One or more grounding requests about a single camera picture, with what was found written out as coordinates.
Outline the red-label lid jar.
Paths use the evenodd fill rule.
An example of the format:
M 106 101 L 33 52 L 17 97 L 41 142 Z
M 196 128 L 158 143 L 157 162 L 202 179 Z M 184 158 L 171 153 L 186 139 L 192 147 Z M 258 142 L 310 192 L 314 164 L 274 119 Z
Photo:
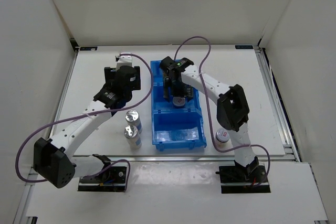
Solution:
M 187 99 L 185 97 L 173 97 L 172 104 L 175 108 L 184 108 L 187 104 Z
M 220 128 L 215 134 L 215 143 L 218 148 L 223 148 L 230 141 L 229 133 L 226 129 Z

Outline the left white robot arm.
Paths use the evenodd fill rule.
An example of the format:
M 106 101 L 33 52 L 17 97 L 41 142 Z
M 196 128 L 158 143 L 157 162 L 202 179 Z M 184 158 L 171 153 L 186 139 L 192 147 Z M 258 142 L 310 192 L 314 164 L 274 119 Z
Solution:
M 112 78 L 93 97 L 80 119 L 48 140 L 34 144 L 34 170 L 56 188 L 65 187 L 73 178 L 93 177 L 105 182 L 110 176 L 110 160 L 98 154 L 80 160 L 74 158 L 79 146 L 101 124 L 112 118 L 132 99 L 132 91 L 140 90 L 140 67 L 121 66 L 111 69 Z

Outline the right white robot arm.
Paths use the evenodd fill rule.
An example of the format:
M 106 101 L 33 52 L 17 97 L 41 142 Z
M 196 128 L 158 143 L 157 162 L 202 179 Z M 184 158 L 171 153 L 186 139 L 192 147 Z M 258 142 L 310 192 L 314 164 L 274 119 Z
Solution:
M 255 175 L 259 165 L 253 152 L 248 134 L 249 106 L 244 89 L 236 84 L 229 86 L 201 73 L 194 62 L 187 58 L 174 61 L 165 57 L 159 65 L 163 72 L 163 98 L 185 98 L 190 100 L 192 89 L 208 95 L 216 105 L 216 118 L 221 127 L 228 131 L 235 155 L 236 177 L 247 182 Z

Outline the rear silver-lid white jar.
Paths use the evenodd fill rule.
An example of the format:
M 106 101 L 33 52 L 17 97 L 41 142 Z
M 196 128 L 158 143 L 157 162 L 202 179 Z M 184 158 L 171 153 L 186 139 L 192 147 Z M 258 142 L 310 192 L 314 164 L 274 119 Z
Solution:
M 128 110 L 125 114 L 125 120 L 128 125 L 134 125 L 138 129 L 138 132 L 142 133 L 142 123 L 137 110 Z

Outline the silver-lid white jar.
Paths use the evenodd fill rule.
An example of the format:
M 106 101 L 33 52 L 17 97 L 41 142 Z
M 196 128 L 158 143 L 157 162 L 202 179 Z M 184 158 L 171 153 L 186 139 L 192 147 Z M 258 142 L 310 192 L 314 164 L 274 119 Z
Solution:
M 142 146 L 140 133 L 134 125 L 127 125 L 124 129 L 124 137 L 132 149 L 138 149 Z
M 142 133 L 142 123 L 137 110 L 128 110 L 125 114 L 125 120 L 128 125 L 134 125 L 138 129 L 138 132 Z

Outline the blue three-compartment plastic bin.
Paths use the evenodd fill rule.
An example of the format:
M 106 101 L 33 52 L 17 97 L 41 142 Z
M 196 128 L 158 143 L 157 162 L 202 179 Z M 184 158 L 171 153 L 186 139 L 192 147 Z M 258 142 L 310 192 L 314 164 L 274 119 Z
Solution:
M 160 61 L 151 61 L 154 87 L 151 93 L 152 144 L 159 151 L 167 149 L 194 148 L 207 146 L 203 129 L 202 109 L 199 93 L 193 89 L 193 97 L 183 107 L 164 99 L 163 72 Z

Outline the front silver-lid white jar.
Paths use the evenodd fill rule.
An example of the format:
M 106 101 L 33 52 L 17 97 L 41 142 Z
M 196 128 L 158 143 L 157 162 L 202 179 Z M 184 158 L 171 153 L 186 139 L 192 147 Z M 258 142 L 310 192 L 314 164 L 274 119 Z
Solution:
M 138 149 L 142 146 L 140 133 L 134 125 L 127 125 L 124 129 L 124 137 L 132 149 Z

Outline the left blue corner label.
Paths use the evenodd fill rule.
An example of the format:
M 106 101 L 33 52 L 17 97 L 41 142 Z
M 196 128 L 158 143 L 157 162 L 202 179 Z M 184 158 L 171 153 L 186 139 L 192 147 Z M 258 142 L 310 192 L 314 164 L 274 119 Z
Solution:
M 98 50 L 98 47 L 80 47 L 80 51 L 96 51 Z

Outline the blue corner label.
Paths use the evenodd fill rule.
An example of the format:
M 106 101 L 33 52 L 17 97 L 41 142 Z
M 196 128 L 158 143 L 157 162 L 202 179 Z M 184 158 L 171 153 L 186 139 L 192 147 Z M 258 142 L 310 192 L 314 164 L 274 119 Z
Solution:
M 235 49 L 237 50 L 251 50 L 253 48 L 252 45 L 235 45 Z
M 80 51 L 96 51 L 98 50 L 98 47 L 80 47 Z

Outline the right blue corner label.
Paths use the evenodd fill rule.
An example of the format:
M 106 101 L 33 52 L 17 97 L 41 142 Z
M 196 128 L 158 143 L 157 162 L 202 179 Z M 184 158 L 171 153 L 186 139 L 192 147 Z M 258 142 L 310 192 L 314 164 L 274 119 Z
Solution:
M 235 49 L 237 50 L 251 50 L 253 48 L 252 45 L 235 45 Z

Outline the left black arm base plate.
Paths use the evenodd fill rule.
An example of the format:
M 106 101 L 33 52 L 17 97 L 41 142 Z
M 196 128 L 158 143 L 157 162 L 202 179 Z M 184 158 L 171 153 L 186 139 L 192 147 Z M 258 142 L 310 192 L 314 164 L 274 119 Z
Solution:
M 116 165 L 111 166 L 102 175 L 79 179 L 77 191 L 108 193 L 125 192 L 128 171 L 129 168 L 127 163 L 117 163 Z

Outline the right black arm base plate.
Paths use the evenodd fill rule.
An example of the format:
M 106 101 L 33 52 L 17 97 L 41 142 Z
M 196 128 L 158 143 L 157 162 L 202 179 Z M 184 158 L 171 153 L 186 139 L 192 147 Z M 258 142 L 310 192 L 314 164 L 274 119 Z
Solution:
M 222 194 L 271 193 L 264 165 L 259 165 L 248 176 L 235 166 L 220 166 L 216 174 L 220 178 Z

